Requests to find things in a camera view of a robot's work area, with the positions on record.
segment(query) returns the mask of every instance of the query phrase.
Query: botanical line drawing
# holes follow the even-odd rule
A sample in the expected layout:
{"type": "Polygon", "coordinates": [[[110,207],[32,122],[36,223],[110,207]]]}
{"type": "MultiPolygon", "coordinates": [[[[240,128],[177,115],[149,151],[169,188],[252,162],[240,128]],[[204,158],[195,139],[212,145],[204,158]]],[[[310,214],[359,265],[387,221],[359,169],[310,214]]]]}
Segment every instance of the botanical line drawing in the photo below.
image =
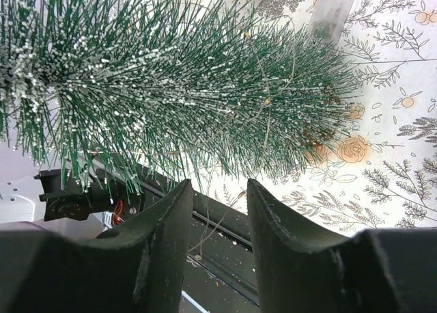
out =
{"type": "Polygon", "coordinates": [[[377,87],[378,89],[381,88],[381,86],[390,87],[392,82],[396,83],[396,80],[400,78],[397,70],[405,63],[406,62],[401,62],[400,64],[397,64],[396,66],[393,66],[392,68],[389,68],[383,72],[380,72],[375,65],[372,67],[365,66],[364,69],[357,69],[354,71],[355,78],[353,82],[359,86],[373,83],[373,86],[377,87]]]}
{"type": "Polygon", "coordinates": [[[317,203],[307,200],[301,191],[293,191],[282,197],[285,204],[294,207],[300,214],[308,217],[318,215],[324,225],[339,228],[341,232],[355,232],[357,226],[377,228],[385,223],[369,208],[363,208],[352,200],[344,204],[328,191],[319,192],[313,198],[317,203]]]}
{"type": "Polygon", "coordinates": [[[430,104],[428,107],[428,113],[431,113],[436,108],[436,99],[431,98],[430,101],[432,104],[430,104]]]}
{"type": "Polygon", "coordinates": [[[431,12],[426,12],[426,4],[424,0],[421,2],[421,8],[422,10],[414,10],[410,11],[409,14],[415,14],[414,21],[418,24],[421,24],[423,26],[426,26],[430,23],[437,22],[437,13],[435,10],[432,10],[431,12]]]}
{"type": "Polygon", "coordinates": [[[348,35],[353,25],[359,24],[363,29],[376,28],[379,24],[376,22],[375,15],[385,11],[399,12],[416,6],[411,0],[380,0],[379,4],[374,5],[371,0],[362,0],[360,8],[353,11],[346,20],[346,26],[342,34],[348,35]]]}
{"type": "Polygon", "coordinates": [[[346,165],[346,163],[360,163],[367,156],[369,150],[381,153],[384,147],[396,148],[404,147],[397,144],[389,144],[384,141],[380,144],[366,141],[363,137],[347,137],[338,146],[337,150],[332,151],[327,146],[318,146],[315,149],[316,158],[308,156],[309,173],[311,174],[309,180],[319,181],[320,185],[330,187],[335,182],[337,183],[351,183],[358,177],[354,174],[339,174],[339,169],[346,165]]]}
{"type": "Polygon", "coordinates": [[[401,126],[399,131],[398,137],[411,137],[409,140],[426,138],[425,142],[437,148],[437,118],[417,118],[412,124],[401,126]]]}
{"type": "Polygon", "coordinates": [[[372,117],[371,120],[374,120],[375,123],[381,123],[381,116],[382,116],[382,114],[380,113],[380,114],[375,115],[374,117],[372,117]]]}
{"type": "Polygon", "coordinates": [[[365,192],[373,197],[372,204],[384,204],[393,199],[401,199],[405,217],[395,225],[399,228],[415,228],[416,220],[437,222],[437,209],[429,205],[432,188],[437,189],[437,178],[429,174],[437,174],[437,161],[423,159],[422,169],[412,172],[411,162],[404,160],[394,165],[384,161],[389,174],[397,178],[395,185],[391,183],[387,174],[380,169],[370,171],[366,169],[363,175],[375,187],[366,186],[365,192]]]}
{"type": "Polygon", "coordinates": [[[397,106],[398,104],[401,104],[403,107],[405,108],[411,108],[412,106],[414,106],[414,99],[413,97],[418,96],[419,94],[421,94],[423,91],[419,91],[419,92],[415,92],[413,94],[407,94],[406,91],[400,87],[399,88],[402,97],[397,99],[395,101],[395,103],[393,103],[393,106],[397,106]]]}
{"type": "Polygon", "coordinates": [[[402,28],[401,23],[395,24],[395,21],[391,21],[391,24],[385,23],[382,26],[385,34],[382,36],[378,31],[374,38],[381,42],[382,46],[394,44],[397,49],[413,50],[419,58],[425,60],[420,54],[421,47],[429,42],[429,39],[419,41],[423,32],[416,34],[415,29],[409,27],[402,28]]]}
{"type": "Polygon", "coordinates": [[[257,11],[261,16],[277,18],[284,15],[284,7],[288,7],[291,12],[295,12],[299,3],[304,0],[262,0],[257,11]]]}

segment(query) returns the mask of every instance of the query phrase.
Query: leaf illustration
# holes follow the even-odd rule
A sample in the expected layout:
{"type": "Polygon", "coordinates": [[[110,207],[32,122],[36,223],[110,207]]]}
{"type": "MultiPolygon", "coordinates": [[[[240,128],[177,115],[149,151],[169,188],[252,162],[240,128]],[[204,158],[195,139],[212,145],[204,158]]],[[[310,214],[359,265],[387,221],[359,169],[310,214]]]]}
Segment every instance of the leaf illustration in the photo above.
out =
{"type": "Polygon", "coordinates": [[[340,168],[340,167],[343,167],[344,165],[346,165],[345,161],[337,161],[337,162],[334,163],[333,167],[340,168]]]}
{"type": "Polygon", "coordinates": [[[379,144],[371,144],[370,148],[376,152],[382,152],[381,145],[379,145],[379,144]]]}
{"type": "Polygon", "coordinates": [[[409,95],[409,97],[412,97],[412,96],[418,96],[420,93],[422,93],[423,91],[419,91],[419,92],[416,92],[416,93],[413,93],[413,94],[411,94],[411,95],[409,95]]]}
{"type": "Polygon", "coordinates": [[[332,178],[325,178],[324,183],[327,187],[330,187],[331,185],[333,185],[334,181],[332,178]]]}
{"type": "Polygon", "coordinates": [[[324,173],[316,173],[312,175],[309,179],[312,181],[320,181],[321,179],[323,179],[324,176],[325,176],[324,173]]]}
{"type": "Polygon", "coordinates": [[[357,176],[351,174],[340,175],[335,180],[339,183],[351,183],[357,179],[357,176]]]}

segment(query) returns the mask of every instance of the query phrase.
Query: black mechanical part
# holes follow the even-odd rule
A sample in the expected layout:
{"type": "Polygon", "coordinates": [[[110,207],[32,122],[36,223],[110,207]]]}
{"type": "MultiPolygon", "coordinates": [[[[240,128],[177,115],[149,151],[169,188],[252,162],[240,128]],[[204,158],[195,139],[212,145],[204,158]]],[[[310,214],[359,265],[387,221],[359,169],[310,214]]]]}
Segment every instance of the black mechanical part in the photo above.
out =
{"type": "Polygon", "coordinates": [[[98,171],[97,180],[93,180],[86,193],[76,180],[68,177],[64,189],[61,188],[61,170],[53,169],[41,171],[35,179],[40,180],[44,194],[40,195],[40,201],[46,202],[45,221],[68,217],[77,221],[85,221],[89,214],[104,211],[114,211],[114,202],[123,200],[128,207],[132,204],[140,211],[143,196],[128,194],[126,187],[115,178],[107,178],[104,171],[98,171]]]}
{"type": "Polygon", "coordinates": [[[0,312],[178,313],[192,191],[181,182],[96,239],[0,232],[0,312]]]}

